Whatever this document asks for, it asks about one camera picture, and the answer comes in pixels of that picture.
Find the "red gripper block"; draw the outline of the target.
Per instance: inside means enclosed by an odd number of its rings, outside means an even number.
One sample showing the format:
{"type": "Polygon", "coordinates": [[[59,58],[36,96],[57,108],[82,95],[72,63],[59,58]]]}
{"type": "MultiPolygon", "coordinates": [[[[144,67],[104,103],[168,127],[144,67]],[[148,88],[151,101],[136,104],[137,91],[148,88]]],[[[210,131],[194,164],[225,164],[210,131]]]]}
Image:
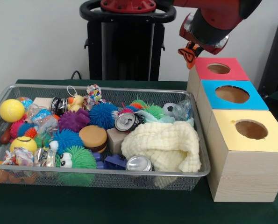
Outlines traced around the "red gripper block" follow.
{"type": "Polygon", "coordinates": [[[193,52],[195,54],[195,57],[198,57],[203,50],[213,54],[217,55],[220,53],[223,48],[218,48],[215,45],[206,45],[203,43],[200,43],[192,34],[191,32],[192,23],[185,23],[181,29],[180,29],[180,36],[186,39],[187,41],[191,41],[197,45],[194,45],[193,52]]]}

